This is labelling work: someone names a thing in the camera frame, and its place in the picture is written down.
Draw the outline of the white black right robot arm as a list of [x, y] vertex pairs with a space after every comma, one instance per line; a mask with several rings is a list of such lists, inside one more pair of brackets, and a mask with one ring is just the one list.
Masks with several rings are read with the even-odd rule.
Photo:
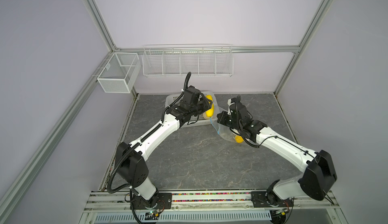
[[287, 180], [276, 180], [266, 190], [265, 201], [278, 206], [283, 201], [299, 196], [308, 196], [322, 201], [337, 181], [337, 174], [331, 155], [303, 147], [280, 135], [266, 123], [253, 119], [240, 96], [228, 101], [228, 110], [217, 115], [217, 123], [240, 141], [259, 149], [268, 148], [293, 164], [300, 175]]

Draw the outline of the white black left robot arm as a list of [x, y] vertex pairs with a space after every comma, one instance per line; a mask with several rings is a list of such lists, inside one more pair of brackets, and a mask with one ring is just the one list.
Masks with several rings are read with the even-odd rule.
[[157, 188], [148, 177], [145, 162], [169, 135], [188, 124], [192, 117], [199, 118], [213, 105], [200, 90], [189, 86], [191, 75], [188, 72], [181, 94], [163, 110], [158, 123], [129, 144], [123, 142], [116, 148], [115, 166], [107, 183], [108, 193], [128, 187], [146, 201], [154, 198]]

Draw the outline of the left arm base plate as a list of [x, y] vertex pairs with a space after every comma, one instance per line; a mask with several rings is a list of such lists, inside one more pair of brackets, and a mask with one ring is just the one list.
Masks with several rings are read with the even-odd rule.
[[131, 203], [135, 210], [146, 209], [170, 209], [172, 205], [172, 193], [155, 193], [150, 200], [145, 200], [141, 196], [133, 195]]

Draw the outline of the clear zip top bag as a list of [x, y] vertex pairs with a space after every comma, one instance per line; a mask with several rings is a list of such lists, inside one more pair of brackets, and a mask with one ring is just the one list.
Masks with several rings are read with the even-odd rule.
[[224, 126], [224, 125], [221, 125], [220, 123], [217, 123], [217, 115], [222, 113], [224, 111], [224, 109], [220, 108], [218, 105], [215, 105], [214, 106], [214, 115], [213, 117], [210, 119], [210, 123], [212, 124], [212, 126], [215, 128], [217, 134], [224, 140], [226, 141], [229, 141], [229, 142], [233, 142], [233, 143], [237, 143], [235, 141], [235, 136], [237, 136], [236, 134], [234, 134], [230, 129], [229, 127], [227, 126]]

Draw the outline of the yellow toy lemon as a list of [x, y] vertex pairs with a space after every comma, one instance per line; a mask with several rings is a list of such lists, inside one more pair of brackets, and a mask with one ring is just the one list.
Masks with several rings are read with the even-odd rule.
[[206, 119], [210, 119], [214, 115], [214, 103], [213, 103], [213, 97], [211, 95], [206, 95], [207, 102], [210, 105], [210, 108], [204, 113], [204, 117]]

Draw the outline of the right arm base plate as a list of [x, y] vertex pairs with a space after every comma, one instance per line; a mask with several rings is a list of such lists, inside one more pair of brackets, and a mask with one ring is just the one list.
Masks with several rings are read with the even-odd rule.
[[273, 193], [267, 191], [252, 191], [251, 201], [254, 207], [293, 207], [291, 198], [281, 200]]

